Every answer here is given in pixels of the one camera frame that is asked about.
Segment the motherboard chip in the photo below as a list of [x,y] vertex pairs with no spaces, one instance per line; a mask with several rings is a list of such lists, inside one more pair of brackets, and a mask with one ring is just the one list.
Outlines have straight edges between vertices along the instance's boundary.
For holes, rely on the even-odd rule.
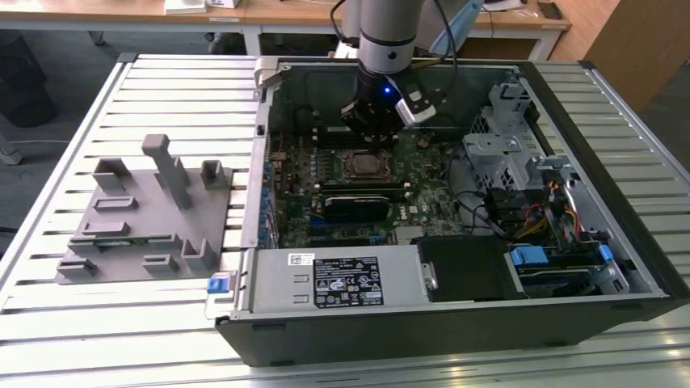
[[378,174],[380,170],[379,158],[374,154],[352,155],[352,170],[355,175]]
[[378,154],[350,152],[343,157],[343,172],[347,179],[391,180],[390,154],[384,151]]

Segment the yellow wire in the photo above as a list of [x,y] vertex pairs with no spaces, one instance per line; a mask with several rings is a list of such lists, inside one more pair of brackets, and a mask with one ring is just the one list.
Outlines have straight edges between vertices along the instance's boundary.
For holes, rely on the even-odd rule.
[[524,236],[535,233],[544,225],[547,224],[547,219],[542,218],[539,222],[536,222],[531,228],[528,228],[518,237],[516,239],[523,238]]

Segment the aluminum extrusion table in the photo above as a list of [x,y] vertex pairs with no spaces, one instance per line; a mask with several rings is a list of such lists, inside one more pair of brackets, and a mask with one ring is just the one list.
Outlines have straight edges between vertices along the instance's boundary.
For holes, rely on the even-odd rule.
[[[536,65],[687,278],[690,176],[595,70]],[[252,369],[204,318],[205,279],[56,285],[55,267],[96,185],[88,173],[97,157],[151,168],[139,147],[148,133],[167,133],[185,166],[212,157],[235,169],[221,266],[239,265],[253,67],[252,57],[165,55],[116,64],[0,261],[0,386],[690,385],[690,306],[574,347]]]

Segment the blue latch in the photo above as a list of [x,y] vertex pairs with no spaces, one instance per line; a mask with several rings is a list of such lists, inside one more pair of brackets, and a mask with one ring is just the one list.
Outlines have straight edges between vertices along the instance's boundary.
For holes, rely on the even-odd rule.
[[608,248],[608,245],[599,245],[598,249],[603,259],[607,262],[611,261],[614,259],[614,252],[611,252],[611,248]]
[[510,259],[514,261],[514,265],[548,264],[547,253],[543,248],[531,245],[515,247],[510,251]]
[[227,293],[229,291],[229,279],[223,277],[212,277],[205,285],[207,293]]

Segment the desk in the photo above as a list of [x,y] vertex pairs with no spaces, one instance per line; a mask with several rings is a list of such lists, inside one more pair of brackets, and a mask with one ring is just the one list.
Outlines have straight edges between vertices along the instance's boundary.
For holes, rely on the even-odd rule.
[[[209,8],[204,14],[164,15],[164,0],[0,0],[0,27],[27,30],[239,32],[247,53],[260,55],[261,33],[332,34],[328,4],[307,0],[243,0],[235,9]],[[530,0],[527,8],[538,6]],[[547,59],[566,20],[492,14],[494,38],[536,40],[530,59]],[[491,19],[480,15],[471,38],[491,37]]]

